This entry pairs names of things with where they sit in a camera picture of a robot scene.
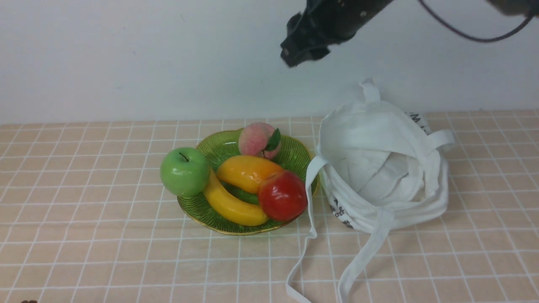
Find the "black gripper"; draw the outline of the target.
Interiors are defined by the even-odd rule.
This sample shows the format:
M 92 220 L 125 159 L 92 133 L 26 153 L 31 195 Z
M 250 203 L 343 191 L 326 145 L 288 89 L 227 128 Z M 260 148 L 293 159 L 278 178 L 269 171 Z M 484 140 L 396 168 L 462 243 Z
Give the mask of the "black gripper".
M 321 60 L 329 46 L 351 40 L 370 19 L 369 0 L 308 0 L 305 10 L 287 22 L 281 59 L 288 67 Z

